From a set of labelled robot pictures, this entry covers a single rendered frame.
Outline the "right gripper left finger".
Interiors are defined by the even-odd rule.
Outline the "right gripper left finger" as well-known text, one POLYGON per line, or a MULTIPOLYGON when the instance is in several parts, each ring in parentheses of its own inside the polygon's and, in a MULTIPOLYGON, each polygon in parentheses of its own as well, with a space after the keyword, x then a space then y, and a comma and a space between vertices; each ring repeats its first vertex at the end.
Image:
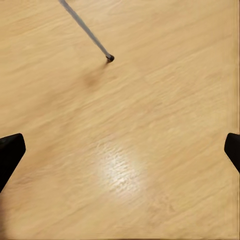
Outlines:
POLYGON ((21 133, 0 138, 0 193, 26 152, 21 133))

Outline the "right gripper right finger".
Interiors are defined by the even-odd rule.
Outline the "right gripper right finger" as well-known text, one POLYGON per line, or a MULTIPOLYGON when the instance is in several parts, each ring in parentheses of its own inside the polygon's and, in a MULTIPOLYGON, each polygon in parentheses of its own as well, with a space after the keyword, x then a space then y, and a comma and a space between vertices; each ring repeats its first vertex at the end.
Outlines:
POLYGON ((229 133, 227 135, 224 151, 240 173, 240 135, 229 133))

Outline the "camera tripod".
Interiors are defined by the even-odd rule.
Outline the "camera tripod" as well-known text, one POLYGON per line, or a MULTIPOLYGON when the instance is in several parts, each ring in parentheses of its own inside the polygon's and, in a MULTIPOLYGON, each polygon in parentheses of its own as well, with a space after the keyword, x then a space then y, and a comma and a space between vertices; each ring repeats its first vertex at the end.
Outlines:
POLYGON ((77 21, 77 23, 81 26, 81 28, 88 34, 88 36, 96 43, 96 45, 101 49, 101 51, 105 54, 106 58, 110 61, 114 61, 115 57, 111 55, 104 46, 100 43, 100 41, 96 38, 96 36, 91 32, 91 30, 86 26, 86 24, 81 20, 78 14, 72 9, 72 7, 67 3, 66 0, 58 0, 61 5, 70 13, 70 15, 77 21))

